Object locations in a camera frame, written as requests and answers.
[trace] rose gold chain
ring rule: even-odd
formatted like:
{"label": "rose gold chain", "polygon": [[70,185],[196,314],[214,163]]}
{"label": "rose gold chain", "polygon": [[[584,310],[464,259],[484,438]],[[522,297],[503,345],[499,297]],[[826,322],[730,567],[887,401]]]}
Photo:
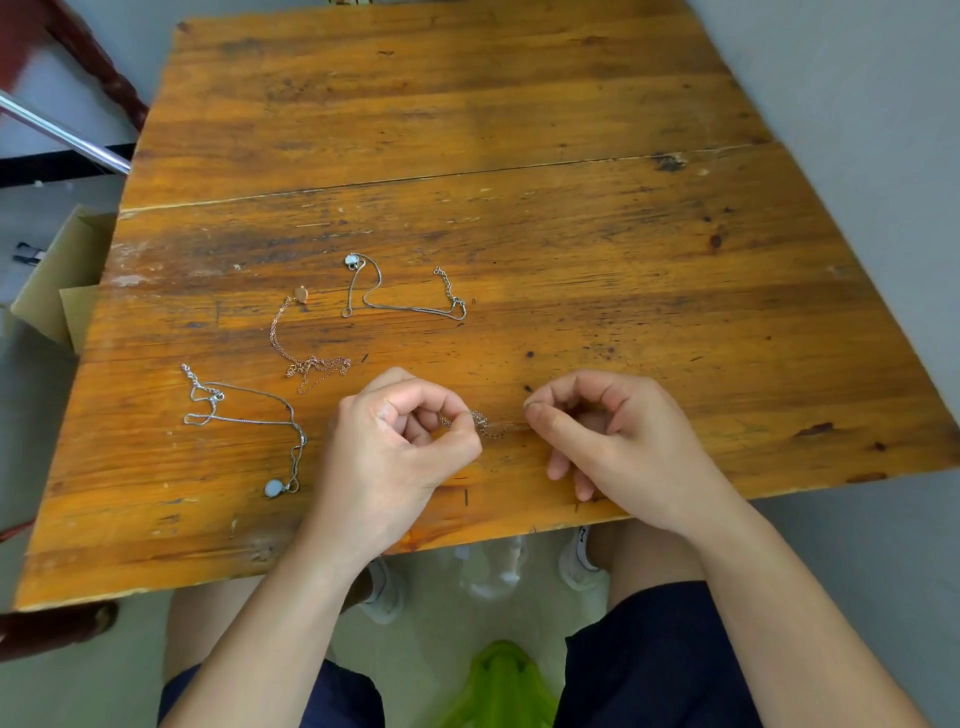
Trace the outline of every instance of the rose gold chain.
{"label": "rose gold chain", "polygon": [[[504,437],[506,437],[506,429],[501,429],[499,432],[491,432],[490,420],[484,417],[480,412],[477,412],[475,409],[470,410],[470,416],[473,418],[473,423],[480,428],[480,434],[484,437],[489,437],[491,440],[502,440]],[[441,415],[440,424],[444,427],[450,427],[453,423]]]}
{"label": "rose gold chain", "polygon": [[[277,350],[277,352],[279,352],[280,356],[287,361],[292,362],[291,365],[287,367],[287,376],[300,375],[302,377],[300,386],[297,388],[297,394],[305,395],[336,371],[340,372],[340,376],[346,376],[347,371],[350,368],[350,360],[344,356],[331,356],[328,359],[320,359],[313,355],[308,356],[305,359],[295,359],[293,356],[288,354],[283,347],[280,346],[279,342],[276,340],[276,325],[280,321],[280,316],[282,316],[283,312],[287,310],[287,306],[289,306],[291,303],[295,303],[296,301],[297,299],[293,298],[292,296],[287,296],[283,300],[280,310],[276,313],[274,320],[270,324],[270,344],[274,347],[274,349]],[[311,369],[316,369],[322,374],[322,376],[312,384],[310,384],[308,381]]]}

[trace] pendant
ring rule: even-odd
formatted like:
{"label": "pendant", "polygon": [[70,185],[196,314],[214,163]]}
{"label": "pendant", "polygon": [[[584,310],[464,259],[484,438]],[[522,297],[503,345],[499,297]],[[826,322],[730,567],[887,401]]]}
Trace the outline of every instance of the pendant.
{"label": "pendant", "polygon": [[267,484],[263,486],[263,495],[266,497],[277,497],[281,493],[283,493],[283,481],[279,478],[268,480]]}

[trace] finger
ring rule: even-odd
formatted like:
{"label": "finger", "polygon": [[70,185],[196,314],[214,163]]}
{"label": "finger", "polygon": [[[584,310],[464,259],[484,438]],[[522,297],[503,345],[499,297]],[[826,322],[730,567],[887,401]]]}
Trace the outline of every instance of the finger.
{"label": "finger", "polygon": [[546,476],[551,480],[560,480],[570,470],[570,458],[553,448],[550,453],[550,462],[546,464]]}
{"label": "finger", "polygon": [[602,404],[611,412],[616,412],[630,398],[636,381],[635,376],[584,369],[544,384],[527,398],[523,406],[542,402],[567,409],[580,400],[586,400]]}
{"label": "finger", "polygon": [[406,426],[403,428],[403,436],[411,445],[423,448],[433,442],[430,432],[420,424],[420,421],[413,415],[407,415]]}
{"label": "finger", "polygon": [[443,414],[450,420],[468,411],[455,392],[423,379],[404,379],[361,397],[365,400],[364,406],[388,425],[418,408]]}
{"label": "finger", "polygon": [[591,465],[602,462],[610,448],[607,435],[593,432],[556,407],[533,402],[527,405],[524,414],[540,437],[582,471],[589,472]]}
{"label": "finger", "polygon": [[372,392],[374,389],[380,389],[388,384],[396,384],[404,379],[416,379],[416,377],[405,369],[401,369],[400,367],[391,367],[382,375],[375,376],[366,387],[360,390],[360,394],[363,394],[364,392]]}
{"label": "finger", "polygon": [[469,412],[461,412],[443,437],[404,454],[415,461],[414,468],[423,484],[434,488],[475,460],[482,450],[473,418]]}
{"label": "finger", "polygon": [[[610,415],[606,412],[581,412],[577,415],[577,422],[591,429],[594,432],[599,432],[604,434],[607,432],[607,423],[610,419]],[[553,448],[553,452],[550,453],[550,462],[546,466],[546,476],[551,480],[560,480],[567,471],[570,470],[570,458],[560,452],[558,449]]]}
{"label": "finger", "polygon": [[577,468],[573,471],[573,492],[577,495],[577,500],[581,502],[590,500],[596,493],[597,487],[590,480],[589,475]]}
{"label": "finger", "polygon": [[420,420],[420,424],[426,427],[430,432],[440,428],[440,415],[438,415],[436,412],[431,412],[428,409],[418,407],[414,411],[414,417]]}

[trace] right hand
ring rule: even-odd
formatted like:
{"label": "right hand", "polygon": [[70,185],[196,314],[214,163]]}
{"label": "right hand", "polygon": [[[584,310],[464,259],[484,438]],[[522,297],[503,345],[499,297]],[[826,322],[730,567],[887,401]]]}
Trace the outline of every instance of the right hand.
{"label": "right hand", "polygon": [[[578,422],[566,410],[584,401],[600,411],[585,412]],[[547,475],[559,480],[572,462],[579,500],[599,489],[635,518],[687,538],[742,502],[683,410],[653,379],[572,372],[523,406],[527,422],[554,448]]]}

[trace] chrome pipe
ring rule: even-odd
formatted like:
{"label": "chrome pipe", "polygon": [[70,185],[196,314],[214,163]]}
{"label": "chrome pipe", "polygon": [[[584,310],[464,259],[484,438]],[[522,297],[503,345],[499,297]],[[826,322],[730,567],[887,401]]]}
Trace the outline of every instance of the chrome pipe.
{"label": "chrome pipe", "polygon": [[130,163],[124,158],[115,155],[109,149],[104,149],[80,138],[75,132],[51,121],[37,109],[32,109],[17,101],[4,90],[0,90],[0,109],[28,127],[32,127],[51,139],[62,142],[70,149],[80,152],[84,157],[92,159],[97,164],[102,164],[107,169],[121,175],[130,174]]}

